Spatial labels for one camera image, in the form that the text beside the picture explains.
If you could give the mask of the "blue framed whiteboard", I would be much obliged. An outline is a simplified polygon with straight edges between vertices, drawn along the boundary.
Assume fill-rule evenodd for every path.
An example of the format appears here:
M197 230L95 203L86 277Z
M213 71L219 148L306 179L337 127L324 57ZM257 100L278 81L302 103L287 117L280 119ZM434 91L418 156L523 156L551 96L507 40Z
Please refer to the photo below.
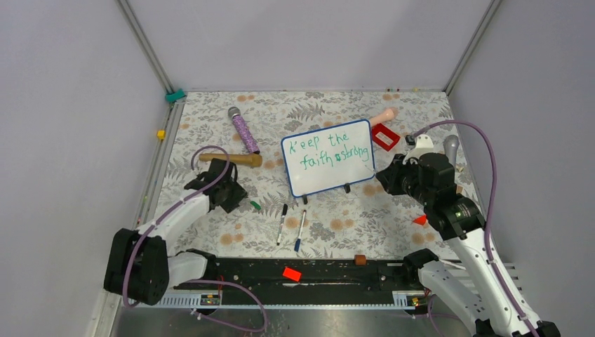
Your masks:
M375 177L365 165L375 156L367 119L286 136L280 142L295 198L344 188Z

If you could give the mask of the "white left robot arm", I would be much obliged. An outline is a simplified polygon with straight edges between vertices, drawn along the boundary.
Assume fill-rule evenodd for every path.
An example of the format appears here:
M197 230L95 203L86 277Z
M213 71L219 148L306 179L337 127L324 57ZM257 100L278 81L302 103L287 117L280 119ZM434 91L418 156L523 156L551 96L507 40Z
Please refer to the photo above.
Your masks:
M214 257L196 249L179 251L175 243L190 225L216 208L230 213L239 207L248 193L237 178L236 164L214 159L160 216L135 230L120 229L112 240L104 290L122 296L133 307L155 305L169 288L189 280L202 289L212 287L218 278Z

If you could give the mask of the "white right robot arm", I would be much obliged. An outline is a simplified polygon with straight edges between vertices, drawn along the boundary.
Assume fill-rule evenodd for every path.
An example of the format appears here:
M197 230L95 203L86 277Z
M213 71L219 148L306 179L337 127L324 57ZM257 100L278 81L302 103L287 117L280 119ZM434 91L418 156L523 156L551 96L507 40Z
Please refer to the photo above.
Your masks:
M478 206L457 192L455 168L447 156L426 153L418 159L396 154L377 173L386 193L408 195L422 205L427 221L464 266L475 289L454 278L429 249L407 255L403 282L428 288L464 323L472 336L560 336L553 322L540 319L516 287L499 258Z

